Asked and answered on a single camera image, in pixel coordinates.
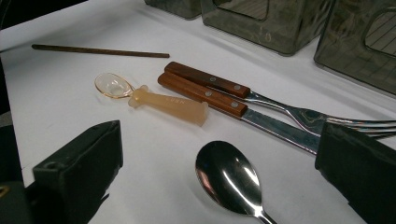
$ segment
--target spoon bowl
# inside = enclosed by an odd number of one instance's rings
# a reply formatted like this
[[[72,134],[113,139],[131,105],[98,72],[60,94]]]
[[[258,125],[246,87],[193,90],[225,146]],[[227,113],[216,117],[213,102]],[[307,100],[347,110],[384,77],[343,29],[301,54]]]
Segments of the spoon bowl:
[[[220,206],[276,224],[262,208],[259,178],[248,159],[233,145],[214,141],[198,153],[195,171],[206,193]]]
[[[120,99],[130,97],[134,87],[124,78],[112,73],[103,73],[95,79],[95,87],[103,95]]]

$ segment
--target metal spoon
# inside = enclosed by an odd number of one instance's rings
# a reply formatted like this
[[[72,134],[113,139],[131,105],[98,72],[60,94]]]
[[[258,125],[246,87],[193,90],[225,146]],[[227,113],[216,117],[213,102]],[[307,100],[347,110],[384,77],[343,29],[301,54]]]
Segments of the metal spoon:
[[[233,145],[214,141],[198,153],[195,171],[206,193],[222,207],[276,224],[262,208],[259,178],[248,159]]]

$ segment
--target spoon handle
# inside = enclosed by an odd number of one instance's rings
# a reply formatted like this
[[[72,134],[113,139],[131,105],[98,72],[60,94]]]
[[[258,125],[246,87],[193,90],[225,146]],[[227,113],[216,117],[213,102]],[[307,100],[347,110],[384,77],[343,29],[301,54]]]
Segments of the spoon handle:
[[[193,100],[148,92],[143,86],[135,90],[128,103],[131,107],[150,105],[167,114],[202,126],[206,120],[208,104]]]
[[[265,224],[276,224],[276,222],[270,217],[268,216],[268,214],[266,214],[264,211],[262,211],[260,216],[257,216],[257,218]]]

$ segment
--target wooden handle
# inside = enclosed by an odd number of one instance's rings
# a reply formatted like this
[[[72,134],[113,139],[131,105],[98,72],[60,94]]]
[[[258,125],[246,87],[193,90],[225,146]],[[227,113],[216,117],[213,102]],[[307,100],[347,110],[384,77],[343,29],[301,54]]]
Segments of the wooden handle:
[[[67,46],[37,45],[37,44],[33,44],[32,49],[77,52],[77,53],[92,53],[92,54],[109,54],[109,55],[120,55],[120,56],[150,57],[150,58],[170,57],[169,54],[167,53],[152,53],[152,52],[127,51],[127,50],[117,50],[117,49],[88,49],[88,48],[76,48],[76,47],[67,47]]]
[[[208,102],[209,105],[221,112],[225,112],[239,119],[248,109],[247,105],[237,102],[223,93],[197,85],[183,77],[179,77],[169,72],[165,72],[160,75],[158,77],[158,83],[169,90],[178,92],[193,100]]]
[[[188,67],[181,63],[169,63],[165,66],[165,72],[176,74],[199,85],[208,86],[220,91],[225,91],[240,98],[246,98],[250,93],[249,87],[231,82],[221,77],[213,76],[211,74],[202,72],[195,68]]]

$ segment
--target fork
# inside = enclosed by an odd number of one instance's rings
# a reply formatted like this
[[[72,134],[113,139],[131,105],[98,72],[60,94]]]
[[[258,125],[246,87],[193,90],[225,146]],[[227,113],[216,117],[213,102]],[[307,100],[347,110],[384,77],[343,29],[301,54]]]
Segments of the fork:
[[[320,136],[325,122],[340,124],[348,128],[365,133],[373,138],[380,139],[396,134],[396,120],[364,120],[345,119],[320,113],[316,110],[285,105],[268,97],[250,91],[246,98],[241,99],[256,105],[263,105],[283,112],[292,118],[302,129]]]
[[[262,96],[257,92],[251,91],[249,87],[231,82],[221,77],[213,76],[181,63],[171,62],[165,66],[164,70],[177,76],[184,77],[199,85],[227,93],[241,101],[281,111],[292,118],[303,130],[312,133],[315,136],[320,136],[325,122],[340,124],[365,133],[376,139],[396,135],[396,120],[345,119],[323,114],[316,110],[285,105]]]

